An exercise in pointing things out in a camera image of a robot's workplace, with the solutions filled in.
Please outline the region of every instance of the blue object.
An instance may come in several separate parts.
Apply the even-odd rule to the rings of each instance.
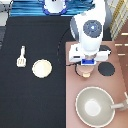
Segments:
[[[42,7],[44,0],[14,0],[12,4],[12,10],[10,11],[10,17],[15,16],[47,16],[43,13]],[[83,11],[92,9],[95,5],[92,4],[93,0],[83,0],[84,5],[80,0],[65,0],[67,11],[61,12],[61,16],[74,16]]]
[[[92,59],[92,60],[82,59],[81,64],[82,65],[84,65],[84,64],[94,64],[94,59]]]

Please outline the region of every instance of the black table surface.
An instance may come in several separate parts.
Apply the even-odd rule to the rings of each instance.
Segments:
[[[0,51],[0,128],[66,128],[65,43],[74,41],[69,28],[71,17],[10,17]],[[26,47],[25,68],[16,60]],[[32,72],[34,62],[46,59],[53,70],[47,78]]]

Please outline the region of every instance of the white robot body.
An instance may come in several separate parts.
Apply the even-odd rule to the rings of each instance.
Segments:
[[[88,56],[93,63],[84,65],[95,65],[96,61],[106,61],[109,51],[100,51],[99,48],[103,38],[103,25],[105,23],[106,11],[104,0],[93,0],[95,8],[77,14],[70,22],[71,34],[79,42],[72,45],[69,51],[69,61],[78,62]]]
[[[60,13],[65,8],[65,0],[45,0],[44,9],[47,9],[51,14]]]

